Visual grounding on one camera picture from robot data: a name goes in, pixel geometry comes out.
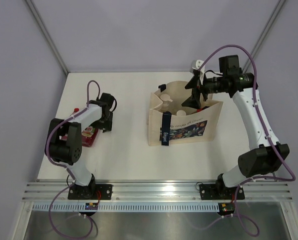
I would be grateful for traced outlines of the green bottle red cap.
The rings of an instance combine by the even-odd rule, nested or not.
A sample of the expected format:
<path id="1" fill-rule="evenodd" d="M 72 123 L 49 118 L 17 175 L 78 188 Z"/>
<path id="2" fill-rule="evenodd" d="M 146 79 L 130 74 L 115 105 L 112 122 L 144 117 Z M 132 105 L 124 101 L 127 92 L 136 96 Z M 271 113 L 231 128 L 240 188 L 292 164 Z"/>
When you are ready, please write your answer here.
<path id="1" fill-rule="evenodd" d="M 203 108 L 197 109 L 196 113 L 201 112 L 202 110 L 208 109 L 209 106 L 204 106 Z"/>

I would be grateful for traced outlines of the beige pump bottle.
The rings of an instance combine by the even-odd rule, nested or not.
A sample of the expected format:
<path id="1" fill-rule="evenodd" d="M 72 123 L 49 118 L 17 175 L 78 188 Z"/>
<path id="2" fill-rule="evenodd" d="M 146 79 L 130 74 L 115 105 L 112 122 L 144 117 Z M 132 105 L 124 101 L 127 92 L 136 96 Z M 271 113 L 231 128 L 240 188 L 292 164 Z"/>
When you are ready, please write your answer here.
<path id="1" fill-rule="evenodd" d="M 164 110 L 165 109 L 168 109 L 169 104 L 171 102 L 173 102 L 173 100 L 171 99 L 171 97 L 168 94 L 165 94 L 165 93 L 160 95 L 160 100 L 163 102 L 161 109 L 164 109 Z"/>

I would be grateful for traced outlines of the cream canvas tote bag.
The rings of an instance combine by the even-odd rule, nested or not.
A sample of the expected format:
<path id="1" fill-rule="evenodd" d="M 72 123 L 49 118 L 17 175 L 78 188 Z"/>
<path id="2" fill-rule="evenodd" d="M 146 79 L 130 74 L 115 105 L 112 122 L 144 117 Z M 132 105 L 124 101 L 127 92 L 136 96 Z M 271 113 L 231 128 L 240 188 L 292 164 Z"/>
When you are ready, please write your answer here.
<path id="1" fill-rule="evenodd" d="M 216 127 L 223 102 L 209 99 L 201 101 L 201 108 L 208 109 L 196 112 L 196 109 L 181 106 L 191 90 L 185 89 L 185 81 L 172 81 L 162 84 L 152 92 L 148 114 L 148 145 L 161 146 L 194 142 L 212 141 L 216 135 Z M 161 94 L 168 94 L 173 102 L 168 109 L 161 109 Z M 184 110 L 186 116 L 176 116 L 178 110 Z"/>

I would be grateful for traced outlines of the magenta dish soap bottle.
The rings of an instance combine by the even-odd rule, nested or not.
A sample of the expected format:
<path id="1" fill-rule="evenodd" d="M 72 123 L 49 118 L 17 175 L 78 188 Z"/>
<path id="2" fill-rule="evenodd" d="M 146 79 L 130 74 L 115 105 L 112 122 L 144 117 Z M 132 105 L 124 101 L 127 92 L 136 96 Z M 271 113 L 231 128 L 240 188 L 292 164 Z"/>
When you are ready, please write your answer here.
<path id="1" fill-rule="evenodd" d="M 81 124 L 82 145 L 84 147 L 91 147 L 97 136 L 98 129 L 91 125 L 101 118 L 100 110 L 99 106 L 92 104 L 82 110 L 75 108 L 71 114 L 73 119 L 70 122 Z"/>

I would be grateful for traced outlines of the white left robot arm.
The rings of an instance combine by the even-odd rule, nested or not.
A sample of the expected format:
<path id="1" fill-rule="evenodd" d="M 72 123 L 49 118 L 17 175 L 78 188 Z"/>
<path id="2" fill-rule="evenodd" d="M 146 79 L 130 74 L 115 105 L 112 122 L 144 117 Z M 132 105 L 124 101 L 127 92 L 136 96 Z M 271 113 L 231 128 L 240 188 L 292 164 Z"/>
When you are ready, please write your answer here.
<path id="1" fill-rule="evenodd" d="M 91 125 L 103 132 L 112 130 L 112 106 L 116 99 L 103 93 L 97 100 L 89 100 L 87 106 L 67 119 L 54 118 L 49 125 L 45 155 L 55 166 L 65 168 L 79 187 L 85 199 L 96 195 L 96 186 L 91 184 L 93 174 L 86 168 L 82 155 L 82 132 Z"/>

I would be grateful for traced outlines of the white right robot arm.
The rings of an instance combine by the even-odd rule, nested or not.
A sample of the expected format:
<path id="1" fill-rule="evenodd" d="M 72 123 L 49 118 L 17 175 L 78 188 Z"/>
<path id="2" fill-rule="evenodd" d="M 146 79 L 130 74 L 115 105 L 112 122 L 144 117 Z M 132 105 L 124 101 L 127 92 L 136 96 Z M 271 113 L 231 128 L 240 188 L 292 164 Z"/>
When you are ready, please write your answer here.
<path id="1" fill-rule="evenodd" d="M 203 64 L 202 60 L 192 62 L 193 77 L 185 86 L 192 92 L 182 106 L 201 109 L 200 101 L 206 101 L 209 94 L 228 93 L 240 112 L 249 140 L 250 150 L 238 157 L 237 166 L 218 176 L 215 193 L 225 199 L 246 179 L 277 171 L 290 149 L 274 134 L 260 101 L 255 75 L 242 72 L 237 55 L 219 58 L 218 77 L 205 77 Z"/>

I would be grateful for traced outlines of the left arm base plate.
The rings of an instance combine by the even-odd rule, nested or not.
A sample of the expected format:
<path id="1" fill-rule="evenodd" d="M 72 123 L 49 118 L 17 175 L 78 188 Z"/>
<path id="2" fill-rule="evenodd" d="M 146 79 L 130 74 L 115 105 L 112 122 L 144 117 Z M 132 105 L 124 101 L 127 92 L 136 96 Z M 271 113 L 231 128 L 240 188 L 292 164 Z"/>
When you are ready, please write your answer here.
<path id="1" fill-rule="evenodd" d="M 92 186 L 74 185 L 69 189 L 67 198 L 69 200 L 111 200 L 112 196 L 111 184 L 96 183 Z"/>

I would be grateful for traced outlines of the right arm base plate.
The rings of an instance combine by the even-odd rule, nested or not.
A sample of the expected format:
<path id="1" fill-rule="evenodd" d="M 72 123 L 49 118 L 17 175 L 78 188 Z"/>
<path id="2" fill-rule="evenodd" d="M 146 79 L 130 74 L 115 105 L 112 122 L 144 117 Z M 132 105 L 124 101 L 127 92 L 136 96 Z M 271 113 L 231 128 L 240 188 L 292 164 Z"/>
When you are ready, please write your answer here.
<path id="1" fill-rule="evenodd" d="M 237 187 L 223 187 L 221 190 L 216 187 L 215 183 L 200 183 L 199 193 L 201 200 L 244 200 L 245 194 L 243 189 L 239 189 L 235 197 Z"/>

